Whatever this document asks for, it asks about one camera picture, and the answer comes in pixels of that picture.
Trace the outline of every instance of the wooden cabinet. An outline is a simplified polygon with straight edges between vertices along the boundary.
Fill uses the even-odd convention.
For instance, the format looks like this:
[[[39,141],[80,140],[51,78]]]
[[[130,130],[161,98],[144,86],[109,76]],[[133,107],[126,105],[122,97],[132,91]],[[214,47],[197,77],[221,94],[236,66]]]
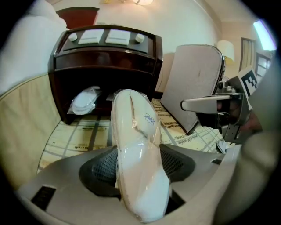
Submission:
[[[104,29],[98,44],[78,44],[87,29]],[[130,44],[124,46],[105,43],[111,29],[129,31]],[[71,33],[78,36],[74,42],[68,39]],[[146,38],[142,43],[145,45],[143,48],[135,42],[134,38],[138,33]],[[50,84],[61,119],[67,124],[73,121],[76,115],[67,114],[73,98],[83,89],[93,85],[99,86],[103,91],[93,114],[110,115],[112,101],[106,101],[106,97],[119,89],[140,91],[151,101],[162,58],[161,37],[144,31],[113,25],[65,31],[49,61]]]

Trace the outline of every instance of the black slot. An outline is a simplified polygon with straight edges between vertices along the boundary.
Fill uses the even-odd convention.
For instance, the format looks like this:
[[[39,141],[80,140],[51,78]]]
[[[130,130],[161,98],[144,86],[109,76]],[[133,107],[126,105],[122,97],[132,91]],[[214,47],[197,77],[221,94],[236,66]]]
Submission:
[[[214,160],[212,161],[212,163],[217,164],[217,165],[220,165],[221,162],[222,162],[222,160],[219,160],[219,159],[214,159]]]
[[[172,190],[165,215],[175,211],[184,204],[185,201],[174,190]]]
[[[31,199],[31,202],[36,206],[38,206],[40,209],[45,211],[55,191],[56,191],[55,188],[43,186],[36,193],[36,195]]]

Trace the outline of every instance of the white plastic bag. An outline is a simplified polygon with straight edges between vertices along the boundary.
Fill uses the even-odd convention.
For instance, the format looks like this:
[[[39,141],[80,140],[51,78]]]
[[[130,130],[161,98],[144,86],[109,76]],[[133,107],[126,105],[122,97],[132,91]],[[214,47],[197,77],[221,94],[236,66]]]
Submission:
[[[113,100],[111,121],[122,200],[142,222],[158,220],[166,212],[169,179],[162,166],[157,113],[145,95],[123,90]]]
[[[95,102],[101,92],[95,86],[84,89],[73,99],[67,113],[76,115],[91,113],[96,107]]]

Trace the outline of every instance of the pillow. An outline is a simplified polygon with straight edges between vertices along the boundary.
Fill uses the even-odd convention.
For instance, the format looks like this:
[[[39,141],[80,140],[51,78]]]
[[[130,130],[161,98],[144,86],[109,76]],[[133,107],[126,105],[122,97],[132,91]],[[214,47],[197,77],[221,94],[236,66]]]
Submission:
[[[58,16],[53,6],[46,2],[45,0],[37,0],[35,1],[29,8],[28,13],[34,16],[43,16],[49,19],[54,20],[57,23],[61,23],[61,25],[66,26],[66,22]]]
[[[48,11],[50,13],[44,13],[33,5],[9,35],[0,52],[0,95],[27,79],[48,72],[50,54],[66,30],[65,21],[54,15],[54,9]]]

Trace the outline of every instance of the lamp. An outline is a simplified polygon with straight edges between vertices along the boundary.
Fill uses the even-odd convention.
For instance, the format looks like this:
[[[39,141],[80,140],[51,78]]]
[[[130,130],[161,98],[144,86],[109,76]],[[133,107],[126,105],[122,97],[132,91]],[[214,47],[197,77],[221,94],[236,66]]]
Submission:
[[[234,63],[234,46],[230,41],[220,40],[216,47],[224,56],[225,64],[231,65]]]
[[[138,5],[149,5],[153,0],[133,0]]]

